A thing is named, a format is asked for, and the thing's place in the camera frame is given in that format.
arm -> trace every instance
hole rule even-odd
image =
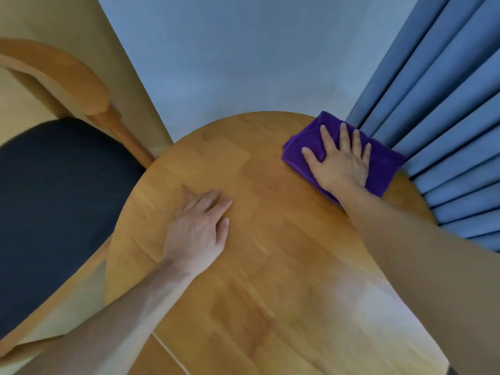
[[[500,368],[500,255],[394,208],[364,188],[370,161],[359,132],[340,148],[322,128],[327,157],[304,157],[316,180],[333,193],[386,278],[460,375]]]
[[[220,219],[232,201],[224,199],[211,208],[217,197],[216,191],[192,197],[169,225],[164,260],[156,269],[18,374],[126,374],[161,319],[222,252],[229,221]],[[112,355],[120,359],[111,368]]]

black chair cushion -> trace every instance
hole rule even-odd
[[[0,338],[112,234],[144,168],[76,118],[45,122],[0,147]]]

blue curtain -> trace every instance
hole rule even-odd
[[[438,223],[500,250],[500,0],[419,0],[347,118]]]

purple cloth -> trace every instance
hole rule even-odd
[[[323,142],[321,139],[320,126],[325,125],[330,135],[333,137],[337,147],[339,146],[340,134],[340,119],[327,112],[321,112],[303,131],[297,135],[293,135],[283,145],[282,160],[287,163],[292,169],[297,171],[304,179],[319,189],[326,197],[333,202],[339,204],[339,201],[330,192],[325,191],[314,179],[313,174],[309,170],[308,164],[302,155],[302,147],[309,147],[316,158],[322,162],[326,156]],[[352,136],[354,127],[347,124],[349,136]],[[366,136],[363,132],[361,136],[361,146],[363,149],[366,144],[372,144],[372,154],[370,157],[370,169],[368,171],[368,179],[366,180],[365,188],[375,196],[381,197],[396,171],[404,163],[404,156],[398,152],[389,150],[377,140]]]

table top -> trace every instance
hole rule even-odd
[[[159,342],[148,341],[131,373],[183,373],[162,347],[192,375],[446,372],[345,212],[281,161],[282,144],[312,120],[225,118],[174,144],[143,175],[111,241],[108,303],[160,260],[183,184],[222,189],[234,203],[224,252],[158,325]],[[383,199],[433,220],[402,172]]]

